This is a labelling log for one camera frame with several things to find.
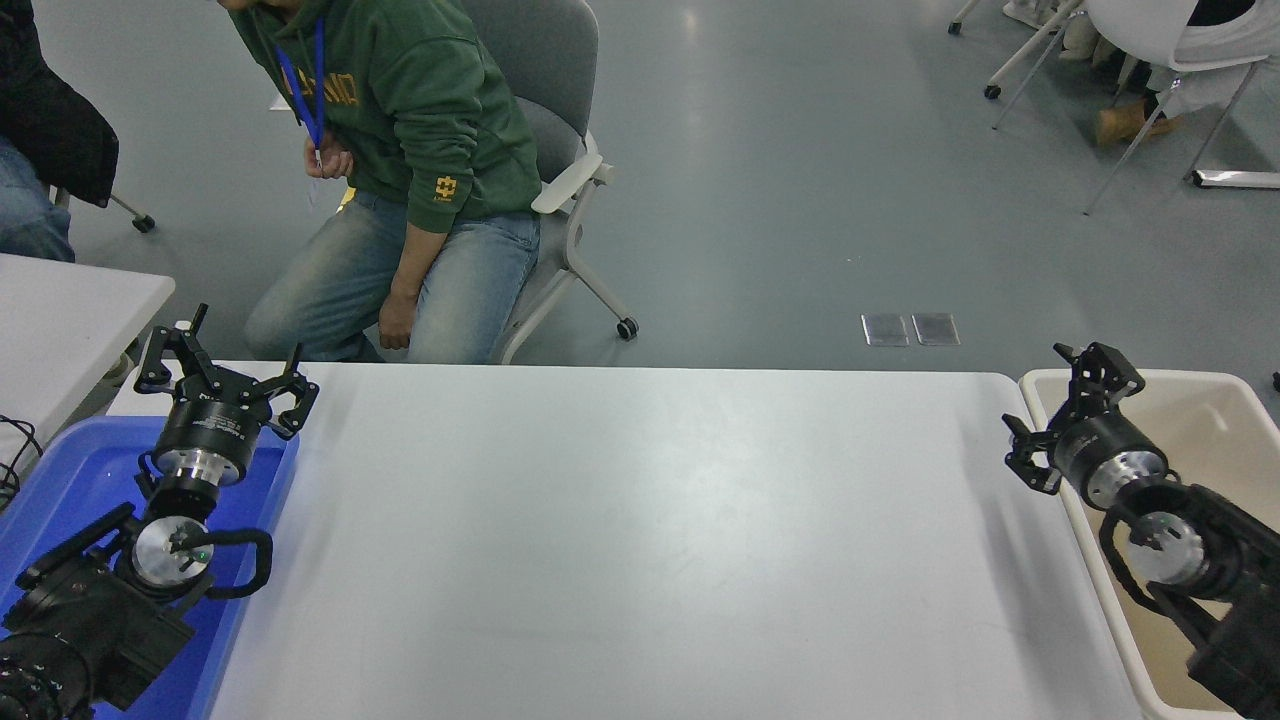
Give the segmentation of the person's right hand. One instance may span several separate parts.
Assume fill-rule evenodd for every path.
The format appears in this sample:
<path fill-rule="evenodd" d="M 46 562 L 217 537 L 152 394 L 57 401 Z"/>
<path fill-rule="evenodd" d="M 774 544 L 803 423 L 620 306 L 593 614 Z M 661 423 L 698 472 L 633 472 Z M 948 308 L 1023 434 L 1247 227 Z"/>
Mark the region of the person's right hand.
<path fill-rule="evenodd" d="M 312 179 L 348 178 L 355 172 L 353 154 L 334 136 L 303 140 L 303 173 Z"/>

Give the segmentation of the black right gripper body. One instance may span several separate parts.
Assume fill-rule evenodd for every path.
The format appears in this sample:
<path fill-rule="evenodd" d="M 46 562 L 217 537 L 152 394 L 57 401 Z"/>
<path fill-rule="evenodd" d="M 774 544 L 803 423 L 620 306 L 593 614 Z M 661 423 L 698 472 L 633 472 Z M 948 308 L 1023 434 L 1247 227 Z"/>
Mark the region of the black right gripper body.
<path fill-rule="evenodd" d="M 1053 468 L 1088 506 L 1111 506 L 1129 484 L 1167 478 L 1167 456 L 1120 413 L 1056 416 Z"/>

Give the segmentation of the person's left hand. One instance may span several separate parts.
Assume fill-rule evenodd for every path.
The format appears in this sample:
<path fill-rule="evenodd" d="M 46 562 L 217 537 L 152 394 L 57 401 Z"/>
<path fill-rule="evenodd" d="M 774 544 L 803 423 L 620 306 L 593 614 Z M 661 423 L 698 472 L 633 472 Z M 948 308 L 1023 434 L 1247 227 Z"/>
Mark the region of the person's left hand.
<path fill-rule="evenodd" d="M 417 318 L 419 293 L 392 290 L 378 318 L 379 345 L 385 350 L 406 350 L 411 345 Z"/>

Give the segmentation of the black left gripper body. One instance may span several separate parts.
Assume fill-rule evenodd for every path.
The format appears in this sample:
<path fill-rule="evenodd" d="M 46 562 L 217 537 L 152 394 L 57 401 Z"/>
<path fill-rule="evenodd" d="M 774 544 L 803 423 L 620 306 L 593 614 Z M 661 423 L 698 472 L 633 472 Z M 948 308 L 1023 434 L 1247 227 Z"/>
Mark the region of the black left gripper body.
<path fill-rule="evenodd" d="M 196 451 L 214 454 L 233 468 L 247 468 L 262 428 L 262 404 L 237 396 L 223 400 L 205 391 L 173 391 L 173 405 L 152 451 L 157 468 L 175 468 Z"/>

